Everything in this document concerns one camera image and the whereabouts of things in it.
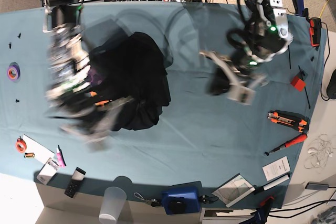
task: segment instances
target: black cloth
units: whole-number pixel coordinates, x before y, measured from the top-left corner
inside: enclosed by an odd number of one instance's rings
[[[105,79],[92,88],[97,96],[88,102],[134,98],[124,106],[111,130],[157,125],[162,107],[171,101],[163,57],[155,41],[144,33],[134,33],[118,46],[108,40],[90,52],[91,66]]]

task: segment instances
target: red screwdriver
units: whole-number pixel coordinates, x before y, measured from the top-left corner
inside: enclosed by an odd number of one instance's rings
[[[284,149],[284,148],[288,148],[292,145],[295,145],[295,144],[298,144],[298,143],[301,143],[303,142],[304,140],[307,139],[307,134],[306,133],[303,133],[297,137],[294,137],[293,139],[287,141],[286,143],[284,144],[281,144],[279,147],[276,147],[275,149],[273,149],[272,151],[270,152],[265,152],[265,155],[268,156],[270,153],[272,152],[277,152],[278,150],[281,150],[281,149]]]

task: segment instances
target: purple tape roll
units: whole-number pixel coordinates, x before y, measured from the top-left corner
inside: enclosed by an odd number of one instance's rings
[[[7,69],[7,76],[12,81],[16,81],[17,79],[19,79],[20,67],[15,63],[11,63],[9,68]]]

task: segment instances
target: white card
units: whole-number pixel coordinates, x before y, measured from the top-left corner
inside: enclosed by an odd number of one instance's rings
[[[42,164],[46,164],[50,158],[54,157],[55,154],[52,151],[32,140],[30,137],[23,135],[22,139],[26,142],[27,145],[27,149],[25,152],[34,153],[34,158],[40,161]]]
[[[57,173],[58,168],[57,163],[50,158],[36,178],[44,185],[47,185],[51,178]]]
[[[265,173],[267,181],[270,181],[290,171],[287,157],[276,160],[273,163],[264,166],[262,169]]]

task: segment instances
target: white floor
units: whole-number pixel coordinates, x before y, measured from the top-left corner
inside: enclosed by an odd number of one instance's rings
[[[336,69],[336,33],[330,32],[331,41],[331,56],[328,60],[323,77],[323,90],[329,83],[331,74]],[[327,134],[329,137],[336,135],[335,126],[336,103],[335,101],[324,102],[319,97],[314,111],[314,115],[310,124],[309,137],[305,141],[302,148],[298,164],[293,173],[290,186],[288,187],[285,207],[296,208],[315,201],[330,199],[335,189],[327,191],[309,191],[304,190],[307,182],[325,182],[330,186],[336,186],[336,153],[325,169],[305,169],[305,161],[308,157],[308,146],[316,137],[321,134]],[[92,218],[87,218],[88,223],[96,223],[102,197],[78,194],[75,199],[70,199],[64,195],[63,190],[35,183],[12,176],[0,174],[0,223],[51,223],[48,218],[60,216],[62,211],[69,211],[70,214],[63,213],[60,219],[62,223],[66,223],[65,219],[70,220],[68,223],[84,224],[82,216],[88,215]],[[54,210],[46,209],[42,213],[44,206],[53,208]],[[320,212],[326,210],[330,206],[322,205],[306,214],[297,216],[292,219],[275,219],[269,218],[268,224],[309,224],[311,220]],[[162,208],[152,208],[139,202],[127,202],[123,209],[122,218],[125,221],[133,223],[197,223],[199,214],[181,215],[178,217],[168,217],[165,215]]]

